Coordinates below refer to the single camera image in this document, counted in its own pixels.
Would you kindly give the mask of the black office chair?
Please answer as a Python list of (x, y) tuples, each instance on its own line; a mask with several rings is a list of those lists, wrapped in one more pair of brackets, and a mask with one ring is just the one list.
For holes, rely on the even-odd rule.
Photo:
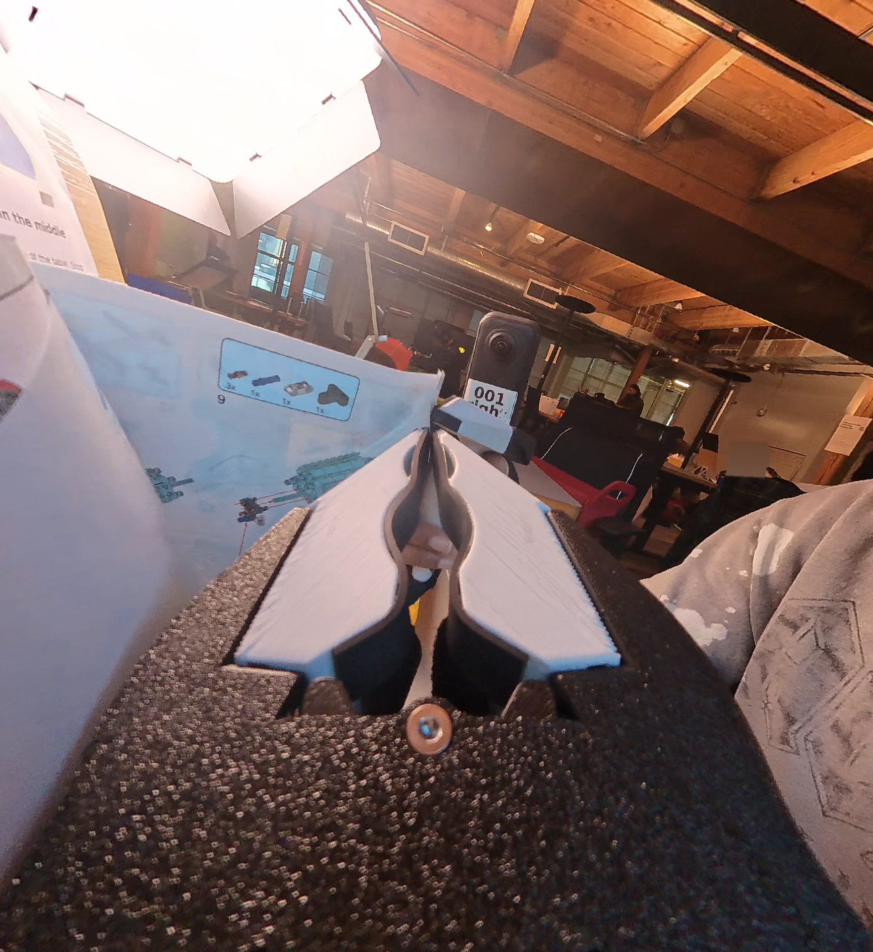
[[(683, 435), (679, 426), (645, 420), (607, 400), (577, 393), (560, 420), (546, 430), (534, 457), (597, 489), (615, 481), (635, 486), (633, 502), (623, 514), (632, 523)], [(633, 537), (624, 544), (595, 538), (610, 554), (620, 556)]]

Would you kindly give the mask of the round black lamp head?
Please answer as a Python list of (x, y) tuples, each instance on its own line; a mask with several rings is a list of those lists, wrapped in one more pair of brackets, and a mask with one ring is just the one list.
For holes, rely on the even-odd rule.
[(538, 390), (540, 396), (547, 392), (551, 371), (559, 358), (566, 333), (569, 327), (571, 327), (574, 316), (577, 314), (582, 314), (583, 316), (590, 315), (596, 310), (593, 303), (567, 293), (561, 293), (557, 296), (557, 304), (566, 311), (566, 315), (557, 339), (555, 339), (551, 351), (547, 356), (542, 375), (539, 379)]

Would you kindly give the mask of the wooden stand board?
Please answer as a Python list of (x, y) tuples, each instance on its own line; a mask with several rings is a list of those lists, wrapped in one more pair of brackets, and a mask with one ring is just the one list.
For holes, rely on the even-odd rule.
[(45, 112), (39, 113), (39, 118), (61, 168), (99, 277), (125, 284), (121, 262), (92, 177), (56, 118)]

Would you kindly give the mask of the person's camo hoodie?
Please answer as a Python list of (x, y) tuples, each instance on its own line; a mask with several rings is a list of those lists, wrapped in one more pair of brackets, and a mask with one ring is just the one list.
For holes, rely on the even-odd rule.
[(873, 480), (736, 520), (643, 585), (735, 693), (796, 823), (873, 933)]

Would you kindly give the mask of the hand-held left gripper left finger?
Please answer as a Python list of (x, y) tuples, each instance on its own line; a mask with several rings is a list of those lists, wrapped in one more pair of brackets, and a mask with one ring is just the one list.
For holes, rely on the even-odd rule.
[(241, 638), (237, 665), (309, 680), (395, 678), (417, 641), (395, 619), (429, 449), (430, 431), (416, 430), (317, 501)]

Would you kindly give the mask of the white light panel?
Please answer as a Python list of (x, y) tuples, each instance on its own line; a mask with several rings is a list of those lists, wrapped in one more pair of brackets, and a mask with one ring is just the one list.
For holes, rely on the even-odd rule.
[(380, 146), (364, 80), (403, 74), (362, 2), (0, 2), (38, 90), (208, 178), (241, 238)]
[(43, 89), (38, 95), (93, 178), (230, 235), (208, 178), (86, 113), (73, 100), (58, 98)]

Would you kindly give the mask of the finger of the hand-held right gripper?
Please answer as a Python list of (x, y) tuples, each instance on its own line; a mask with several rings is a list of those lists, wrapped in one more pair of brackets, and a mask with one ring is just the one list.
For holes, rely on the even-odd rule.
[(458, 397), (435, 407), (435, 427), (498, 454), (506, 453), (513, 436), (513, 428), (500, 417)]

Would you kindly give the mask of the red office chair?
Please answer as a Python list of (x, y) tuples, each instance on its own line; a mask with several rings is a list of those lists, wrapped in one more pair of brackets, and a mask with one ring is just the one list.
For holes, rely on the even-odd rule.
[(637, 528), (623, 515), (633, 502), (635, 486), (615, 481), (597, 489), (538, 457), (532, 457), (532, 463), (581, 504), (576, 521), (582, 530), (600, 539), (621, 540), (623, 544), (636, 534)]

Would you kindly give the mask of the building instruction booklet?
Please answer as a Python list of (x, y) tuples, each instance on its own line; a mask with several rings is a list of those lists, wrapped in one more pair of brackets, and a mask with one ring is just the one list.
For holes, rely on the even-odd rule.
[(438, 377), (31, 265), (0, 235), (0, 892), (90, 725), (290, 508), (428, 422)]

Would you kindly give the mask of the printed task sheet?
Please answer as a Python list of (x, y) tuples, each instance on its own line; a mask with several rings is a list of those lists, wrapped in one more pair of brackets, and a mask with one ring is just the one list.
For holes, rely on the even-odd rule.
[(39, 264), (97, 275), (38, 92), (0, 43), (0, 233)]

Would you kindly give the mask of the person's right hand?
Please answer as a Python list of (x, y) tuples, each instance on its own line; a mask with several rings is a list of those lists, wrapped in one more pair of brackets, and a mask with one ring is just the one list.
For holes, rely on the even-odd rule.
[(454, 565), (456, 549), (442, 527), (421, 521), (402, 554), (406, 565), (437, 571)]

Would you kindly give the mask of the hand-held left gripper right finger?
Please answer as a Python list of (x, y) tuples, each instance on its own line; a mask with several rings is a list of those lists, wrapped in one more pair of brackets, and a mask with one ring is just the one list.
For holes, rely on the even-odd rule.
[(547, 506), (441, 431), (436, 485), (457, 550), (447, 645), (469, 681), (544, 680), (621, 663)]

